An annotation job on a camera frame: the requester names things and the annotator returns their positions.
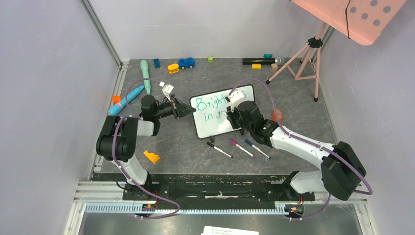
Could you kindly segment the white whiteboard black frame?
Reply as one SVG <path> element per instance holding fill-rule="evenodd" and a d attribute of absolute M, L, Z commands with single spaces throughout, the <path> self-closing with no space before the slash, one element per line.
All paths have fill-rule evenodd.
<path fill-rule="evenodd" d="M 234 131 L 227 120 L 227 108 L 231 104 L 226 96 L 230 91 L 231 88 L 190 98 L 190 106 L 196 110 L 192 114 L 197 138 L 211 138 Z"/>

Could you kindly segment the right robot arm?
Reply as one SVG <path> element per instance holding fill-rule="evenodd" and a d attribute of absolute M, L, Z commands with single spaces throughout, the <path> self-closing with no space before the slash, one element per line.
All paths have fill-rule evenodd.
<path fill-rule="evenodd" d="M 347 201 L 362 183 L 366 170 L 352 147 L 315 141 L 292 132 L 277 122 L 265 119 L 254 101 L 227 107 L 227 120 L 233 129 L 247 131 L 253 140 L 271 148 L 289 152 L 317 167 L 316 171 L 294 171 L 283 182 L 283 195 L 297 199 L 307 192 L 326 191 Z"/>

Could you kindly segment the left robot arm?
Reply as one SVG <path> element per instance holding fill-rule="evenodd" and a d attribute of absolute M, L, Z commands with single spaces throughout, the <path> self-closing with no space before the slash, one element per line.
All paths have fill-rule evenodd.
<path fill-rule="evenodd" d="M 161 118 L 173 116 L 180 119 L 196 112 L 196 109 L 179 101 L 175 95 L 163 102 L 146 95 L 140 102 L 140 117 L 106 117 L 96 142 L 96 152 L 116 165 L 127 183 L 136 185 L 136 195 L 145 200 L 153 195 L 154 187 L 149 183 L 148 171 L 135 156 L 137 137 L 155 137 L 161 127 Z"/>

